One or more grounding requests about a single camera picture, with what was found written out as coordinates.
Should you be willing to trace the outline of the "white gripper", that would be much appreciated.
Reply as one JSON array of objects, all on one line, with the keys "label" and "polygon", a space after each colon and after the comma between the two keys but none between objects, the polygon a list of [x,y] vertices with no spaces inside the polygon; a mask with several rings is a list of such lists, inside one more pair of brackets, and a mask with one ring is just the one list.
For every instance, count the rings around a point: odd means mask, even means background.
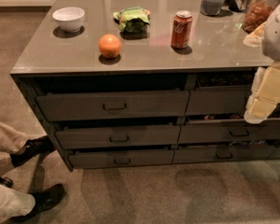
[{"label": "white gripper", "polygon": [[250,124],[266,120],[280,102],[280,62],[275,61],[269,68],[259,68],[254,76],[244,119]]}]

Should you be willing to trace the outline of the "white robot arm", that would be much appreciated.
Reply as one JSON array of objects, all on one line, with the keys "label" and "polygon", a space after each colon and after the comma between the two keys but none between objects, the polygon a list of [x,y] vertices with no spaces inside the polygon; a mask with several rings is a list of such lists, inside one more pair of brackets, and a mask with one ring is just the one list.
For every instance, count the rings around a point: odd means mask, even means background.
[{"label": "white robot arm", "polygon": [[260,124],[280,104],[280,4],[266,22],[244,39],[244,44],[262,47],[262,53],[273,60],[268,68],[258,68],[245,107],[245,121]]}]

